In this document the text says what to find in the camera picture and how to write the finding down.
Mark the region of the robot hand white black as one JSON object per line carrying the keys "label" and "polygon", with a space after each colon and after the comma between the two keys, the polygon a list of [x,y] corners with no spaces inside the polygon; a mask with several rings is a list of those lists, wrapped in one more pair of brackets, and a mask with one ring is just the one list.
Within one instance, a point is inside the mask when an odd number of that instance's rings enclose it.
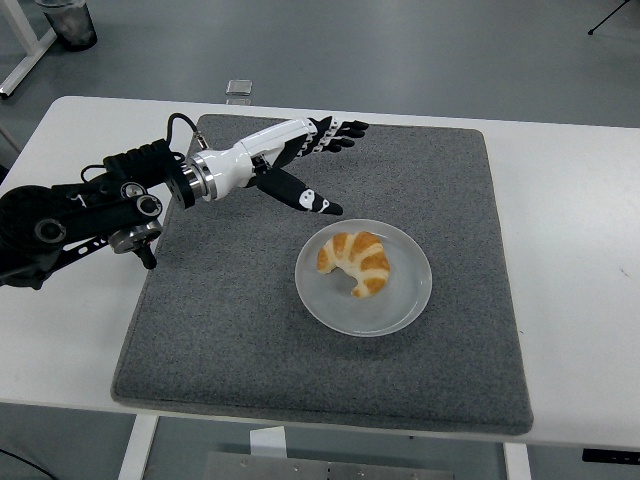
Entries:
{"label": "robot hand white black", "polygon": [[299,211],[340,215],[342,207],[285,171],[304,156],[338,153],[365,136],[368,124],[328,116],[287,120],[237,141],[224,151],[203,150],[190,159],[200,175],[202,197],[220,200],[235,188],[256,187]]}

